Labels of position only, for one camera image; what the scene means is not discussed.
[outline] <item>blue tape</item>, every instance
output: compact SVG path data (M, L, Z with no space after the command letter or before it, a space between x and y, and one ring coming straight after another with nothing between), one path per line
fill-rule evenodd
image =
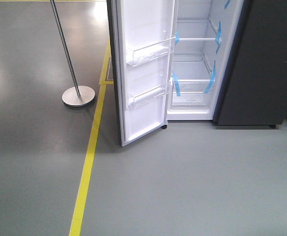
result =
M231 0L228 0L228 1L227 1L226 5L224 6L224 10L228 7L228 5L230 4L230 1L231 1Z
M218 44L218 48L216 50L216 54L218 53L219 49L220 49L220 46L221 46L221 34L222 34L222 30L221 30L221 21L219 21L219 29L218 29L218 32L217 32L217 36L216 36L216 43Z
M176 96L180 97L181 91L179 89L179 82L178 82L177 76L174 73L172 73L172 77L173 77L173 81L175 84Z
M179 35L178 35L178 32L175 33L175 45L179 42Z
M209 84L208 84L206 90L204 91L204 93L209 93L211 87L213 86L215 77L216 77L216 61L214 61L214 65L213 65L213 68L212 68L212 73L211 73L210 81L209 81Z

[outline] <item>yellow tape line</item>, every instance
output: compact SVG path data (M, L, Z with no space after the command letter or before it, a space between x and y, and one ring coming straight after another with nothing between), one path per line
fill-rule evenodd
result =
M106 50L105 50L99 85L112 85L113 84L113 81L105 80L109 72L110 56L111 56L111 47L110 47L110 41L109 41L106 46Z
M108 70L109 57L110 57L110 44L108 43L106 47L103 65L102 65L100 81L102 81L103 78L105 80L107 70ZM89 184L90 184L90 179L91 179L92 166L93 166L93 161L94 161L94 156L95 156L95 149L96 149L96 144L97 144L97 139L98 139L98 134L99 134L99 127L101 123L101 115L103 111L104 97L105 97L105 91L106 91L106 84L102 84L102 83L99 83L99 84L100 84L100 91L99 91L98 101L97 101L96 108L95 108L95 114L94 114L94 119L92 123L89 144L88 144L88 148L86 151L86 159L85 159L83 173L82 173L81 180L80 180L80 185L79 185L79 190L77 194L73 219L71 221L69 236L80 235L83 218L84 218L86 198L88 195L88 189L89 189Z

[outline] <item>stanchion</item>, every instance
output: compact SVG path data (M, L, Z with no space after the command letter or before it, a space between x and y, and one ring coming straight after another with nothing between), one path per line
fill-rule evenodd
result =
M66 45L66 41L65 41L65 37L64 37L64 33L60 24L60 20L59 20L59 16L57 13L57 9L56 9L56 5L54 0L50 0L51 5L52 5L52 9L53 9L53 13L55 16L55 20L56 20L56 24L57 24L57 28L59 31L59 35L61 38L61 42L63 44L63 48L66 54L66 58L67 58L67 62L68 62L68 66L70 69L70 73L71 73L71 77L73 79L74 82L74 87L69 88L68 90L66 90L63 95L62 95L62 100L63 102L71 107L82 107L88 103L90 103L94 97L95 97L95 91L87 86L78 86L77 84L77 80L76 80L76 76L75 76L75 72L73 69L73 65L71 63L71 59L69 56L69 52L68 52L68 48Z

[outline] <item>yellow floor line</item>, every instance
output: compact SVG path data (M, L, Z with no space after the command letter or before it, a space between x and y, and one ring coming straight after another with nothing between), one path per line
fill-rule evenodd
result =
M107 57L109 56L110 54L108 54L106 50L103 65L102 65L103 73L101 73L100 80L103 79L102 78L103 74L106 74L106 71L108 70ZM71 221L69 236L80 236L80 232L81 232L81 227L82 227L83 218L84 218L84 211L85 211L85 206L86 206L86 198L88 195L92 166L93 166L93 161L94 161L94 156L95 156L95 149L96 149L96 144L97 144L97 139L98 139L98 134L99 134L99 127L101 123L101 115L103 111L105 91L106 91L106 84L100 84L100 91L99 91L98 100L97 100L97 104L95 108L95 114L94 114L94 119L92 123L89 144L88 144L88 148L86 151L86 158L85 158L84 168L83 168L83 172L82 172L82 176L80 180L74 214L73 214L73 218Z

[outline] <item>concrete floor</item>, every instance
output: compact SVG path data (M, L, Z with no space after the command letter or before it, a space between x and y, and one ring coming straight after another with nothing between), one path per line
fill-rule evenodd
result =
M98 92L105 4L58 5L77 78ZM69 232L95 108L64 106L70 86L49 3L0 2L0 236ZM107 86L82 236L287 236L286 122L117 137Z

